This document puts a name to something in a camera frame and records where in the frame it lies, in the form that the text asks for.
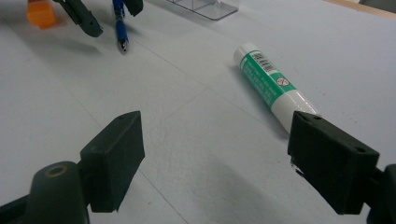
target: table surface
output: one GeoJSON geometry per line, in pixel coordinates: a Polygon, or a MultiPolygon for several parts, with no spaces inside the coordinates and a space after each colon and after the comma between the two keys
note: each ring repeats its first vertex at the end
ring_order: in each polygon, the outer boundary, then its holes
{"type": "Polygon", "coordinates": [[[244,0],[209,21],[146,0],[120,54],[111,1],[84,0],[104,27],[85,35],[58,5],[55,27],[0,1],[0,204],[79,152],[116,116],[140,110],[147,157],[118,213],[91,223],[365,223],[338,216],[295,174],[289,136],[233,53],[257,45],[323,117],[396,160],[396,23],[320,0],[244,0]]]}

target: white tabletop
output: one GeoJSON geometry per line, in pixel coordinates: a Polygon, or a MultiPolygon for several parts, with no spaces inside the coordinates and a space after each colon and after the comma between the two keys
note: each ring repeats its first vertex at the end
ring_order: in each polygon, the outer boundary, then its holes
{"type": "Polygon", "coordinates": [[[118,213],[93,224],[365,223],[338,216],[290,167],[289,136],[233,62],[245,42],[323,117],[396,162],[396,23],[320,0],[243,0],[209,21],[165,0],[126,17],[117,49],[111,1],[84,0],[104,27],[39,30],[25,0],[0,1],[0,204],[79,152],[111,120],[142,112],[147,157],[118,213]]]}

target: blue pen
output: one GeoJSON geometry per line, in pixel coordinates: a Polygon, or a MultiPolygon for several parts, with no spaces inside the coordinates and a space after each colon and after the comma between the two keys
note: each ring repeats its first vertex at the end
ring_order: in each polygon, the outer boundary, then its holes
{"type": "Polygon", "coordinates": [[[128,35],[126,34],[125,24],[123,19],[125,17],[123,0],[113,0],[114,14],[116,15],[116,33],[120,49],[126,52],[128,49],[128,35]]]}

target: glue stick cap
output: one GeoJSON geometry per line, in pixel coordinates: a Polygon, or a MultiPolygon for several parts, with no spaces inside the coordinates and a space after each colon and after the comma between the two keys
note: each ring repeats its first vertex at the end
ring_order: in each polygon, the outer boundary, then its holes
{"type": "Polygon", "coordinates": [[[247,55],[247,53],[259,50],[254,44],[247,42],[241,45],[233,54],[233,61],[240,67],[242,59],[247,55]]]}

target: orange object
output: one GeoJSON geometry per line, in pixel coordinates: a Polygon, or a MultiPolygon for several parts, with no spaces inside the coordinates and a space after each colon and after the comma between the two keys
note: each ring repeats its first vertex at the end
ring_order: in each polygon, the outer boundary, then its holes
{"type": "Polygon", "coordinates": [[[50,0],[28,0],[26,16],[30,23],[40,28],[48,28],[55,23],[50,0]]]}

